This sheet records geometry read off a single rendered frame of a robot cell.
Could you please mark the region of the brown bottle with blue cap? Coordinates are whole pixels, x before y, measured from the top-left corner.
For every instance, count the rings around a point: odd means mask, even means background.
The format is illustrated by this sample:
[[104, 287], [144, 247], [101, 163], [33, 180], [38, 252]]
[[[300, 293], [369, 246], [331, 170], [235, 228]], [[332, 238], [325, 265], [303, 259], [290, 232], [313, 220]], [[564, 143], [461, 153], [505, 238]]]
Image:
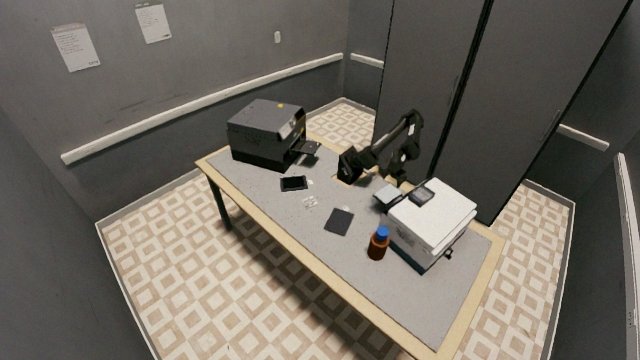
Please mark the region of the brown bottle with blue cap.
[[371, 260], [380, 261], [384, 258], [390, 242], [390, 239], [388, 237], [389, 230], [384, 226], [380, 226], [377, 228], [377, 231], [375, 233], [373, 233], [371, 236], [367, 255]]

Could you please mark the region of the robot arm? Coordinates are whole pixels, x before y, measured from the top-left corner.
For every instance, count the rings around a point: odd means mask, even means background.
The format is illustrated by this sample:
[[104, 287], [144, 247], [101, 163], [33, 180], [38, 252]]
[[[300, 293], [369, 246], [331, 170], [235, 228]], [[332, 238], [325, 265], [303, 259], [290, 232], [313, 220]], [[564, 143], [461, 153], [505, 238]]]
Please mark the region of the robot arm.
[[385, 149], [400, 133], [402, 133], [408, 127], [409, 130], [407, 139], [405, 140], [405, 143], [400, 145], [399, 148], [401, 152], [399, 149], [394, 149], [391, 158], [388, 159], [385, 164], [379, 166], [378, 173], [382, 178], [386, 179], [386, 177], [390, 173], [393, 173], [394, 175], [398, 174], [400, 172], [400, 168], [404, 167], [404, 164], [407, 161], [413, 161], [412, 159], [416, 160], [419, 158], [421, 151], [419, 144], [419, 134], [421, 130], [420, 128], [424, 127], [424, 120], [419, 111], [415, 110], [415, 108], [411, 109], [409, 113], [402, 115], [400, 118], [401, 119], [399, 120], [399, 122], [390, 131], [388, 131], [373, 147], [368, 145], [358, 153], [355, 153], [354, 150], [351, 150], [344, 156], [353, 173], [357, 172], [361, 167], [363, 169], [365, 168], [366, 170], [372, 169], [380, 160], [378, 156], [383, 151], [383, 149]]

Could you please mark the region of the white multi-well plate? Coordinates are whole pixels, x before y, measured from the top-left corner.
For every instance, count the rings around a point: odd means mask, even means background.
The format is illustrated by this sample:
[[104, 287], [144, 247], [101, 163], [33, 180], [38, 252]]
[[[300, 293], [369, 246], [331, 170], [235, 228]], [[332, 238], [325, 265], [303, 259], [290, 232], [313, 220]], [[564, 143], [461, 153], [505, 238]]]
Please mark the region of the white multi-well plate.
[[391, 200], [393, 200], [394, 198], [396, 198], [400, 194], [401, 194], [401, 192], [399, 190], [397, 190], [395, 187], [393, 187], [391, 184], [389, 184], [388, 186], [386, 186], [385, 188], [381, 189], [380, 191], [378, 191], [374, 195], [377, 198], [379, 198], [382, 202], [387, 204], [388, 202], [390, 202]]

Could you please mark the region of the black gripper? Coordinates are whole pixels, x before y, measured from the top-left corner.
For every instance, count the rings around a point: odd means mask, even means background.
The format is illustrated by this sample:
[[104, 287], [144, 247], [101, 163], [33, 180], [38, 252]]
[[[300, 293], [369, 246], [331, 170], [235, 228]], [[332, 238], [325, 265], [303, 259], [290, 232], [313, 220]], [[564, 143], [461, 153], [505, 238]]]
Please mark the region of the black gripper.
[[[402, 176], [402, 177], [400, 178], [400, 176], [401, 176], [401, 175], [404, 175], [405, 173], [406, 173], [406, 171], [405, 171], [405, 170], [403, 170], [402, 168], [401, 168], [400, 172], [399, 172], [398, 174], [396, 174], [396, 175], [394, 175], [393, 173], [390, 173], [390, 176], [391, 176], [392, 178], [394, 178], [395, 180], [397, 180], [397, 189], [402, 185], [402, 183], [403, 183], [403, 182], [405, 182], [405, 181], [408, 179], [408, 177], [407, 177], [407, 176]], [[399, 186], [399, 185], [400, 185], [400, 186]]]

